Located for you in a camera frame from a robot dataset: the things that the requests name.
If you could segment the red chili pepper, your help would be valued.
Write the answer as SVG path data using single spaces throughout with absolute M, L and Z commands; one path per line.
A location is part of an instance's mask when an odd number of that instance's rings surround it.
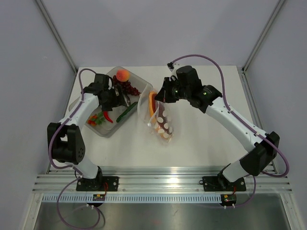
M 109 117 L 108 115 L 108 111 L 104 111 L 103 112 L 103 116 L 105 118 L 106 121 L 110 122 L 110 123 L 113 123 L 113 120 Z

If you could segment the red orange meat slab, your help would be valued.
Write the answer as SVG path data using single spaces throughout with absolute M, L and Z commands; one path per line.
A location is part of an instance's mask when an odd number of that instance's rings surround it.
M 173 135 L 173 127 L 170 123 L 171 119 L 165 105 L 155 100 L 156 94 L 155 91 L 150 91 L 149 93 L 149 125 L 164 141 L 169 142 Z

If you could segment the clear zip top bag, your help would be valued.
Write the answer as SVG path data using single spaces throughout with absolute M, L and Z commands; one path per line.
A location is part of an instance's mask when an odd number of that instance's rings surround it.
M 147 84 L 139 96 L 137 113 L 147 130 L 162 143 L 169 143 L 174 135 L 172 114 L 168 106 L 155 99 L 157 91 Z

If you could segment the green cucumber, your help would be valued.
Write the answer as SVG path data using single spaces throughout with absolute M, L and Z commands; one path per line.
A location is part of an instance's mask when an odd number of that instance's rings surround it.
M 127 114 L 131 111 L 131 110 L 133 110 L 133 108 L 135 107 L 135 106 L 137 106 L 137 104 L 138 104 L 138 102 L 134 102 L 134 103 L 132 103 L 117 119 L 116 119 L 116 122 L 117 123 L 119 123 L 122 119 L 124 119 L 126 116 L 127 116 Z

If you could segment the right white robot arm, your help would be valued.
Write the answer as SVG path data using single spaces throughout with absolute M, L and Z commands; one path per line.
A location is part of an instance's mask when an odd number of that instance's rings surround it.
M 247 151 L 241 159 L 225 166 L 216 176 L 218 188 L 226 191 L 246 175 L 258 176 L 276 157 L 280 137 L 267 133 L 241 115 L 236 114 L 225 101 L 221 92 L 212 85 L 203 85 L 192 66 L 173 70 L 165 77 L 155 100 L 175 103 L 187 100 L 194 108 L 212 117 L 225 127 Z

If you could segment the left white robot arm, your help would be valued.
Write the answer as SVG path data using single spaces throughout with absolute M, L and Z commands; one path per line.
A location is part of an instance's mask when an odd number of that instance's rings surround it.
M 94 82 L 81 88 L 81 97 L 69 114 L 47 126 L 51 165 L 56 169 L 73 168 L 92 190 L 100 190 L 104 184 L 102 170 L 85 156 L 81 130 L 95 109 L 104 113 L 124 104 L 124 96 L 115 89 L 112 78 L 96 73 Z

